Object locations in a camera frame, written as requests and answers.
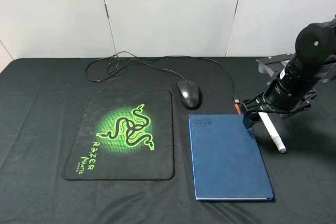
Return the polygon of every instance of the mouse cable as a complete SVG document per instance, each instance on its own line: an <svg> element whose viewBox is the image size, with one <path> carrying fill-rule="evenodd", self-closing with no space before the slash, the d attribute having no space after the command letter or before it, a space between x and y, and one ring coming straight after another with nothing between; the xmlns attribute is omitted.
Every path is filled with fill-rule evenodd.
<svg viewBox="0 0 336 224"><path fill-rule="evenodd" d="M119 69L118 69L118 66L120 64L120 62L123 62L120 60L120 57L119 57L119 54L122 54L122 53L125 53L125 54L129 54L137 59L140 59L140 60L145 60L145 61L149 61L150 64L148 63L145 63L145 62L141 62L141 61L137 61L137 60L131 60L131 61L126 61L125 64L123 64ZM172 73L176 76L179 76L180 78L182 78L183 80L185 80L182 75L180 75L179 73L173 71L173 70L170 70L170 69L162 69L162 68L157 68L155 66L152 66L151 64L161 60L161 59L164 59L164 58L192 58L192 59L196 59L196 60L208 60L208 61L211 61L213 63L216 63L217 65L219 65L227 74L227 76L230 78L230 81L232 83L232 92L233 92L233 100L235 102L235 104L239 104L240 103L240 100L239 98L237 97L236 95L236 91L235 91L235 83L233 81L233 78L231 77L230 73L226 70L226 68L223 67L222 64L220 64L218 61L216 60L213 60L213 59L209 59L209 58L203 58L203 57L193 57L193 56L186 56L186 55L168 55L168 56L163 56L163 57L158 57L157 59L148 59L148 58L142 58L142 57L139 57L139 56L136 56L130 52L127 52L127 51L121 51L121 52L118 52L116 53L115 55L112 55L112 56L109 56L109 57L105 57L105 58L100 58L98 60L95 60L93 61L92 63L90 63L87 67L86 67L86 76L88 78L89 81L92 81L92 82L104 82L114 76L116 76L116 74L118 72L120 72L122 69L125 69L127 67L130 67L130 66L133 66L133 65L146 65L146 66L149 66L149 67L152 67L156 70L159 70L159 71L163 71L163 72L168 72L168 73ZM91 80L88 76L88 69L90 68L91 65L93 65L94 63L98 62L98 61L101 61L101 60L110 60L109 61L109 64L108 64L108 67L107 67L107 74L109 75L108 77L104 78L104 79L100 79L100 80ZM115 67L112 71L109 71L109 69L113 66L113 64L115 64Z"/></svg>

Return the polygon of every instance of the black tablecloth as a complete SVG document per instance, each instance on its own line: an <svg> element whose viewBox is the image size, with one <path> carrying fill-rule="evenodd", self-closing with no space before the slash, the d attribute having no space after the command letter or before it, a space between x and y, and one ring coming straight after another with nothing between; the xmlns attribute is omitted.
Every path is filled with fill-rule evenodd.
<svg viewBox="0 0 336 224"><path fill-rule="evenodd" d="M254 58L220 58L241 99L268 81ZM0 223L335 223L336 86L318 86L310 111L273 116L288 153L278 153L264 126L254 126L273 186L271 202L197 202L188 115L236 113L231 83L212 62L170 58L156 65L195 81L203 104L189 111L178 77L133 66L92 83L93 59L20 59L0 74ZM101 62L92 77L104 76ZM65 181L61 171L92 91L169 90L173 94L175 176L155 181Z"/></svg>

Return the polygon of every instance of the blue notebook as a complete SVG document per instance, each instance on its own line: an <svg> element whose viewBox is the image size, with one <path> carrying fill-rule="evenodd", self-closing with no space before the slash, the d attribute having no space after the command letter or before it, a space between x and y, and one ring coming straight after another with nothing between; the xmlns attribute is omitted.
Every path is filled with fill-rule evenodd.
<svg viewBox="0 0 336 224"><path fill-rule="evenodd" d="M190 115L196 200L271 200L272 187L242 115Z"/></svg>

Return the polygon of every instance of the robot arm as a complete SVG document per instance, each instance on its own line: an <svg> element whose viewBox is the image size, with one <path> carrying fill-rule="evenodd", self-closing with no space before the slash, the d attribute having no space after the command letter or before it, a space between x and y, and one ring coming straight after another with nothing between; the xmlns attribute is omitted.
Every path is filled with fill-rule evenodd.
<svg viewBox="0 0 336 224"><path fill-rule="evenodd" d="M278 113L289 117L311 108L310 100L318 93L317 83L327 83L335 77L321 80L336 64L336 18L330 22L313 23L304 28L295 43L295 54L257 60L271 79L263 93L241 104L244 126L260 122L259 113Z"/></svg>

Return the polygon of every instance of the green razer logo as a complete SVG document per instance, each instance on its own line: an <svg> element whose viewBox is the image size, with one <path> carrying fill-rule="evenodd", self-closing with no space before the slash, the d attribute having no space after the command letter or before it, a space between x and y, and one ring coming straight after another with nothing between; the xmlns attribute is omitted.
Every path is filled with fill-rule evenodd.
<svg viewBox="0 0 336 224"><path fill-rule="evenodd" d="M111 141L122 137L127 147L133 148L143 143L148 146L151 151L155 149L153 136L146 133L145 129L151 125L151 119L142 114L144 104L139 105L132 110L132 118L120 116L116 119L113 130L104 133L97 133L100 138L107 138Z"/></svg>

